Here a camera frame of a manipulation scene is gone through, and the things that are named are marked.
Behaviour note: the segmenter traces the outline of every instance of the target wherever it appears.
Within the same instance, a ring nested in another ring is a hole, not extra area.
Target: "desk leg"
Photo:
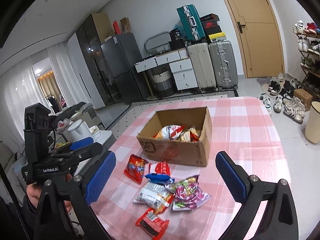
[[[148,88],[149,88],[149,91],[150,91],[150,94],[151,94],[151,99],[154,99],[154,98],[155,98],[155,95],[153,94],[153,91],[152,91],[152,89],[151,89],[151,87],[150,87],[150,84],[149,84],[149,81],[148,81],[148,78],[147,78],[147,76],[146,76],[145,71],[143,71],[143,76],[144,76],[144,78],[145,78],[145,80],[146,80],[146,82],[147,82],[147,85],[148,85]]]

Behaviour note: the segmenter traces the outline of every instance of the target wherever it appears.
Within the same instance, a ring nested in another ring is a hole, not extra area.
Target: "bolt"
[[[288,182],[287,182],[285,179],[281,179],[280,182],[281,182],[281,184],[284,185],[284,186],[285,186],[285,185],[288,185]]]
[[[259,178],[258,178],[257,175],[251,175],[251,176],[250,176],[250,179],[251,179],[252,181],[254,181],[254,182],[256,182],[256,181],[259,180]]]
[[[44,183],[46,186],[49,186],[51,184],[51,179],[47,179]]]
[[[73,180],[74,180],[74,181],[80,181],[81,178],[82,178],[81,175],[76,175],[76,176],[73,177]]]

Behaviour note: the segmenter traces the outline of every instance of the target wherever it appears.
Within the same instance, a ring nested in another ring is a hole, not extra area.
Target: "open cardboard box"
[[[195,127],[200,133],[198,142],[155,139],[163,127],[170,124]],[[150,160],[205,167],[208,164],[212,123],[207,107],[157,111],[146,123],[137,139]]]

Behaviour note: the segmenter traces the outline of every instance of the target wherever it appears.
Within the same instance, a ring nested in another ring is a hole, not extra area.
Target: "tablecloth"
[[[144,156],[136,138],[137,134],[155,111],[202,106],[209,108],[212,121],[211,148],[207,167],[175,164],[169,164],[169,166],[171,175],[176,181],[200,174],[201,189],[212,197],[193,211],[174,212],[168,208],[161,214],[162,219],[170,220],[162,240],[219,239],[238,212],[241,205],[235,203],[215,167],[215,156],[219,151],[226,151],[249,175],[255,174],[264,181],[278,182],[279,179],[286,179],[289,183],[291,182],[276,128],[264,105],[257,98],[237,97],[151,106],[137,116],[134,123],[128,126],[110,148],[116,154],[116,167],[98,201],[91,204],[102,225],[116,240],[151,239],[140,227],[134,225],[148,207],[132,203],[147,179],[144,178],[142,184],[138,185],[123,174],[131,154]],[[253,237],[265,206],[266,201],[260,205],[245,239]]]

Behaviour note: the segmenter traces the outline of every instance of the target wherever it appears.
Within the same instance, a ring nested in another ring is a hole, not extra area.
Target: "curtain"
[[[13,152],[24,142],[25,108],[39,102],[50,109],[29,57],[0,76],[0,140]]]
[[[48,95],[52,95],[55,97],[55,100],[58,104],[59,110],[62,110],[62,106],[60,104],[60,89],[57,85],[56,78],[54,76],[53,71],[50,71],[49,73],[43,75],[42,77],[38,78],[38,82],[40,85],[40,88],[42,89],[42,92],[45,97]]]
[[[76,77],[67,53],[65,43],[59,43],[48,48],[54,76],[67,106],[71,107],[80,102],[87,103],[87,97]]]

